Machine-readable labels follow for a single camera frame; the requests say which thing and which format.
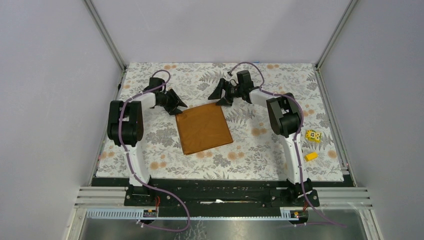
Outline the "orange cloth napkin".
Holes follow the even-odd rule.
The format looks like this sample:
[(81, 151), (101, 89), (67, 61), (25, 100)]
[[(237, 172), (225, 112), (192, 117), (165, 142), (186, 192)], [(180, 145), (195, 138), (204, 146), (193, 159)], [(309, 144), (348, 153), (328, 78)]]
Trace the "orange cloth napkin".
[(175, 116), (175, 120), (184, 155), (231, 144), (234, 141), (222, 107), (214, 102), (184, 110)]

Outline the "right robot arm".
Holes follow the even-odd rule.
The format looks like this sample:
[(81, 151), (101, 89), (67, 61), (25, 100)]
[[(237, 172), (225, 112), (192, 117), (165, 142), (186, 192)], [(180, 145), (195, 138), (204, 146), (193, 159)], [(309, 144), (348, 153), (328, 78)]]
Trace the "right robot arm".
[(275, 135), (282, 139), (283, 153), (287, 163), (287, 179), (293, 185), (301, 185), (308, 177), (302, 165), (300, 134), (304, 118), (300, 104), (291, 93), (277, 94), (255, 86), (248, 70), (236, 74), (235, 84), (221, 78), (209, 95), (209, 100), (217, 100), (217, 106), (231, 107), (235, 98), (265, 107), (270, 126)]

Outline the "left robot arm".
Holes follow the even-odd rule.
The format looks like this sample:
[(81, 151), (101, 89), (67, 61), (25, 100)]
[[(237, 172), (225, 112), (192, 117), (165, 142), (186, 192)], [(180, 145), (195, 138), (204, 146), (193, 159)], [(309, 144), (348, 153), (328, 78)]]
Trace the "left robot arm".
[(144, 135), (144, 112), (154, 107), (162, 107), (170, 116), (181, 114), (180, 107), (187, 105), (173, 89), (166, 89), (167, 81), (151, 77), (144, 90), (129, 99), (113, 100), (109, 104), (107, 137), (124, 150), (130, 172), (129, 184), (141, 187), (136, 192), (136, 199), (144, 206), (152, 204), (155, 192), (146, 187), (151, 179), (141, 150)]

